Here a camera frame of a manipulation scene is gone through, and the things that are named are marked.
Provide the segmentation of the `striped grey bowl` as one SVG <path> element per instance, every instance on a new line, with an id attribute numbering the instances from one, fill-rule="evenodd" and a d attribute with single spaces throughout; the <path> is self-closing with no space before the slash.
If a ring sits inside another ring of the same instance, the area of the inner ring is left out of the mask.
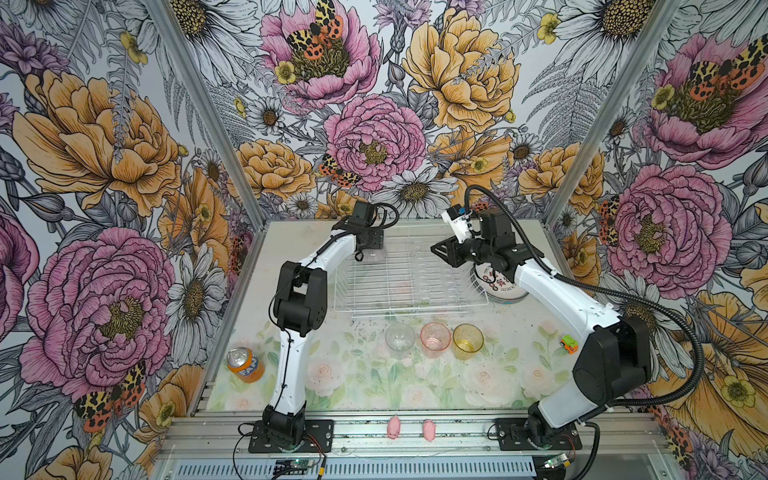
<path id="1" fill-rule="evenodd" d="M 388 250 L 386 248 L 366 249 L 362 251 L 362 255 L 363 264 L 383 264 L 387 261 Z"/>

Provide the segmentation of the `yellow glass cup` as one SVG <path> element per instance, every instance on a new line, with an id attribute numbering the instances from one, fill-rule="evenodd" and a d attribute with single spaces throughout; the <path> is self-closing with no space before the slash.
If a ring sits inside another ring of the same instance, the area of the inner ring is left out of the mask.
<path id="1" fill-rule="evenodd" d="M 456 326 L 452 335 L 453 355 L 457 360 L 466 361 L 475 356 L 484 346 L 484 335 L 475 325 L 463 323 Z"/>

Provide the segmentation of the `pink glass cup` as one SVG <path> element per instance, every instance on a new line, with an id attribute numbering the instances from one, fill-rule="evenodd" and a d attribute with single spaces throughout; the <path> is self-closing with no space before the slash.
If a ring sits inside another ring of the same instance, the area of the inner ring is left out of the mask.
<path id="1" fill-rule="evenodd" d="M 428 359 L 436 359 L 450 348 L 452 332 L 443 323 L 430 322 L 422 327 L 419 338 L 424 356 Z"/>

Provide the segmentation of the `clear glass cup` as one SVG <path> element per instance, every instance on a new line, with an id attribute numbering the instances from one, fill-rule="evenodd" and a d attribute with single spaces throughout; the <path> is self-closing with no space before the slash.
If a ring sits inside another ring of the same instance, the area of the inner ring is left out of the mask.
<path id="1" fill-rule="evenodd" d="M 413 328 L 405 323 L 392 323 L 385 331 L 385 342 L 393 357 L 402 358 L 410 353 L 415 343 Z"/>

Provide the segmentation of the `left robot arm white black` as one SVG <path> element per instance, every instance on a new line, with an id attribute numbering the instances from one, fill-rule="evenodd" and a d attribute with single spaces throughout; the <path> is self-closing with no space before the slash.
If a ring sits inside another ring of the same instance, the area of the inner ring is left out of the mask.
<path id="1" fill-rule="evenodd" d="M 279 330 L 280 352 L 274 393 L 262 413 L 266 443 L 293 450 L 306 437 L 306 369 L 312 337 L 329 311 L 329 274 L 349 257 L 360 262 L 365 252 L 381 250 L 384 231 L 398 221 L 392 205 L 358 201 L 318 248 L 281 266 L 268 307 L 269 320 Z"/>

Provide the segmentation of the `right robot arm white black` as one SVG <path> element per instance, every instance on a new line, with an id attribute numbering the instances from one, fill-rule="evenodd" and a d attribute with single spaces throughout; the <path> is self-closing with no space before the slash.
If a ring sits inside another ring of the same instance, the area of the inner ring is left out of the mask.
<path id="1" fill-rule="evenodd" d="M 534 447 L 552 444 L 576 423 L 601 414 L 612 401 L 650 379 L 645 323 L 620 315 L 572 285 L 530 243 L 516 220 L 499 209 L 485 210 L 474 230 L 469 211 L 458 205 L 441 218 L 453 234 L 432 245 L 433 254 L 453 268 L 466 263 L 490 265 L 494 273 L 527 292 L 569 327 L 579 345 L 570 379 L 528 410 L 522 429 Z"/>

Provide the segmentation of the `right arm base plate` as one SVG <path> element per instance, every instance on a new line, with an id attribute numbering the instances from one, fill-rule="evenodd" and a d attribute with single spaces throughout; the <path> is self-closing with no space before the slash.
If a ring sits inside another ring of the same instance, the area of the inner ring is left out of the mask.
<path id="1" fill-rule="evenodd" d="M 489 430 L 501 451 L 578 451 L 582 441 L 574 423 L 552 428 L 536 418 L 499 418 Z"/>

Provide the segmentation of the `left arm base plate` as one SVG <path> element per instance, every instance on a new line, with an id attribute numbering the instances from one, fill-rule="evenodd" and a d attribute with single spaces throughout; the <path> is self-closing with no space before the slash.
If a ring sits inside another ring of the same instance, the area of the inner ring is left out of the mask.
<path id="1" fill-rule="evenodd" d="M 251 454 L 327 454 L 332 450 L 334 428 L 333 420 L 303 420 L 289 430 L 257 421 L 247 450 Z"/>

